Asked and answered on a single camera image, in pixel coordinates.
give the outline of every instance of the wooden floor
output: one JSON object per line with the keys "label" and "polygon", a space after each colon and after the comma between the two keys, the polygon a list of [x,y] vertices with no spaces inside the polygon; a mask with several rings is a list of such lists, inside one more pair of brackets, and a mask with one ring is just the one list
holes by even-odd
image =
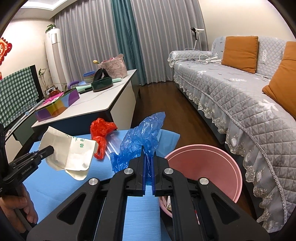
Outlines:
{"label": "wooden floor", "polygon": [[[132,127],[147,116],[164,111],[163,129],[179,133],[176,148],[191,144],[207,144],[223,148],[211,129],[181,93],[174,82],[160,82],[140,87],[141,98],[137,99]],[[242,193],[238,205],[251,215],[245,195]]]}

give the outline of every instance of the white paper bag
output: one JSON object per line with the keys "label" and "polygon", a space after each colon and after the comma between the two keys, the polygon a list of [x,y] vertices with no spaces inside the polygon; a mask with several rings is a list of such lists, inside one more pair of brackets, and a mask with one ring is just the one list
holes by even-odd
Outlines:
{"label": "white paper bag", "polygon": [[42,137],[39,150],[51,145],[54,153],[46,158],[47,164],[56,171],[65,170],[76,180],[87,176],[96,141],[67,135],[51,126]]}

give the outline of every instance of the wall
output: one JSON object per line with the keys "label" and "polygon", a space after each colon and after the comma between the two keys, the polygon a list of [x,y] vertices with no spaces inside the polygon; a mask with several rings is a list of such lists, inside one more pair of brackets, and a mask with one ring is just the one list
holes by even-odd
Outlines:
{"label": "wall", "polygon": [[[50,20],[17,20],[9,23],[2,37],[12,43],[12,49],[0,65],[2,77],[36,65],[37,73],[40,68],[47,68],[44,79],[52,84],[45,52],[45,30],[52,23]],[[42,83],[40,85],[42,90],[46,89]]]}
{"label": "wall", "polygon": [[268,0],[199,0],[209,49],[229,35],[277,37],[295,41],[290,28]]}

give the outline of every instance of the blue table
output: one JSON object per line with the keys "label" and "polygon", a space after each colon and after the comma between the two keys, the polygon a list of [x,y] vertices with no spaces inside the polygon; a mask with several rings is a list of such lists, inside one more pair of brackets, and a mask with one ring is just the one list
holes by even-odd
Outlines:
{"label": "blue table", "polygon": [[[126,132],[125,130],[114,133],[122,140]],[[90,135],[78,137],[90,139]],[[157,155],[164,157],[173,151],[179,137],[180,135],[174,132],[160,130],[157,136],[159,141]],[[39,143],[34,143],[30,152],[38,150]],[[55,171],[43,160],[39,169],[24,181],[24,185],[30,193],[40,222],[90,178],[96,177],[104,180],[113,175],[114,172],[107,157],[102,161],[93,158],[89,173],[83,181],[73,179],[65,171]],[[146,194],[143,197],[128,197],[123,240],[170,240],[161,224],[158,198],[152,195],[151,186],[146,186]]]}

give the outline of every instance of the blue bowl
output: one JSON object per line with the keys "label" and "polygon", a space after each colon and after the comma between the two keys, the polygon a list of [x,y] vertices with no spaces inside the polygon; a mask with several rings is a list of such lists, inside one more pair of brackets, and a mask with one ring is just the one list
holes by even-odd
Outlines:
{"label": "blue bowl", "polygon": [[83,74],[83,77],[89,77],[91,75],[94,75],[95,73],[96,73],[95,71],[91,71],[91,72]]}
{"label": "blue bowl", "polygon": [[81,81],[78,86],[85,86],[85,85],[89,85],[90,83],[86,83],[85,81]]}

